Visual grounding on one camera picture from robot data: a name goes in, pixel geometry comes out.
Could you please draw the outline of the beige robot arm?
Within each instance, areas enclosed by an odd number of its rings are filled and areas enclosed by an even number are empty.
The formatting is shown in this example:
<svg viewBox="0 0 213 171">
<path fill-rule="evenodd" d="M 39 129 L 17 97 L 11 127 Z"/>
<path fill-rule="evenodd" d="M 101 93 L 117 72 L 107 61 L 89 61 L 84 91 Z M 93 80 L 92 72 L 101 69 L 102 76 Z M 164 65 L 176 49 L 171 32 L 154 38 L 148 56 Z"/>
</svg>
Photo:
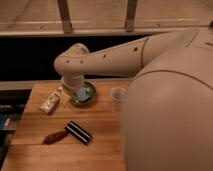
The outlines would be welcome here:
<svg viewBox="0 0 213 171">
<path fill-rule="evenodd" d="M 121 108 L 126 171 L 213 171 L 213 28 L 93 53 L 77 44 L 54 67 L 68 90 L 74 75 L 132 79 Z"/>
</svg>

